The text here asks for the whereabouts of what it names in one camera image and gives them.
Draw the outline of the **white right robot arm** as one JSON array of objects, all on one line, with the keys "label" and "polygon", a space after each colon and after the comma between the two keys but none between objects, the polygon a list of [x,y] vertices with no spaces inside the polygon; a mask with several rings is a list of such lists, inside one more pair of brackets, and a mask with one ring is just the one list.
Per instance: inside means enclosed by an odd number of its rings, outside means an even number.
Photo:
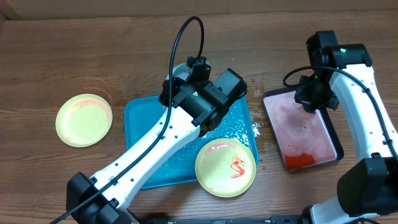
[{"label": "white right robot arm", "polygon": [[336,195],[310,207],[310,223],[355,223],[397,212],[397,130],[389,119],[363,44],[307,44],[310,77],[295,101],[306,112],[343,108],[356,164],[341,176]]}]

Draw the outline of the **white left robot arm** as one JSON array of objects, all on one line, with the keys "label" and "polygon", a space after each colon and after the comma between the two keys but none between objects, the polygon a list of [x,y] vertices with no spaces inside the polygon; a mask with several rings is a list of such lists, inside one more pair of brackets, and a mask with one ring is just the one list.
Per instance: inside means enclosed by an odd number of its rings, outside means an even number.
[{"label": "white left robot arm", "polygon": [[247,91],[243,78],[227,68],[215,81],[205,57],[171,67],[159,102],[158,122],[123,155],[91,177],[81,172],[67,184],[66,213],[77,223],[135,223],[128,208],[146,181],[181,147],[214,130]]}]

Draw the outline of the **yellow plate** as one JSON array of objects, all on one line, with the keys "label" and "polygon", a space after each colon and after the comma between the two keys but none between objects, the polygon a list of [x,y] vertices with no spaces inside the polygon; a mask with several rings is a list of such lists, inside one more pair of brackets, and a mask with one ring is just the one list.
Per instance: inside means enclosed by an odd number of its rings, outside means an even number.
[{"label": "yellow plate", "polygon": [[210,194],[235,197],[250,188],[256,175],[256,162],[243,143],[228,138],[215,139],[198,153],[195,174]]},{"label": "yellow plate", "polygon": [[81,94],[62,105],[55,120],[55,129],[65,144],[88,147],[106,136],[112,122],[113,112],[104,98]]}]

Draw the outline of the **light blue plate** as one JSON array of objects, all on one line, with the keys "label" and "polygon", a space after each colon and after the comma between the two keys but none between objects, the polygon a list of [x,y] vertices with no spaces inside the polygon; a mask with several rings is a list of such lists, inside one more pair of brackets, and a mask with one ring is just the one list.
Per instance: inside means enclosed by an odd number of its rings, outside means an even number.
[{"label": "light blue plate", "polygon": [[172,105],[179,106],[195,117],[205,107],[205,87],[210,83],[211,67],[205,62],[197,62],[190,68],[186,63],[173,68]]}]

